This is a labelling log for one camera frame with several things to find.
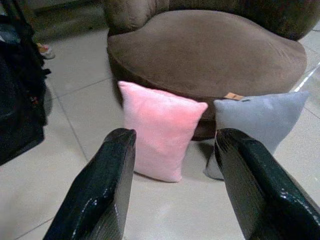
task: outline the tiled floor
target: tiled floor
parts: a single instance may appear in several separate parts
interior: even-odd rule
[[[40,16],[35,27],[37,38],[56,53],[46,62],[52,70],[48,125],[43,143],[0,167],[1,240],[42,239],[72,180],[107,133],[122,126],[101,8],[54,11]],[[275,157],[320,205],[320,33],[310,32],[301,43],[308,66],[296,87],[307,79],[301,89],[311,97]],[[134,175],[127,240],[243,239],[224,183],[202,173],[206,144],[212,142],[190,143],[178,184]]]

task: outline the gray pillow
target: gray pillow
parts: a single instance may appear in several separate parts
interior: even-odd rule
[[[238,129],[273,154],[296,124],[308,96],[307,91],[302,91],[247,96],[240,101],[215,100],[216,129]],[[213,179],[224,179],[214,150],[204,173]]]

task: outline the pillow tag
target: pillow tag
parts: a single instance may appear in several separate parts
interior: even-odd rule
[[[229,92],[227,95],[224,96],[224,98],[226,99],[233,99],[233,100],[241,100],[244,98],[244,96],[241,96],[241,95],[237,95],[233,92]]]

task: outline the pink pillow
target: pink pillow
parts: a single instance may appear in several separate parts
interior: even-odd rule
[[[208,104],[119,81],[124,127],[136,131],[134,170],[166,181],[181,180],[182,161]]]

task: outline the brown suede seat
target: brown suede seat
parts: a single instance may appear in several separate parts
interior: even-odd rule
[[[288,92],[307,64],[299,42],[244,17],[212,10],[158,14],[138,30],[110,36],[107,49],[117,80],[209,104],[195,138],[215,134],[213,100],[229,92]]]

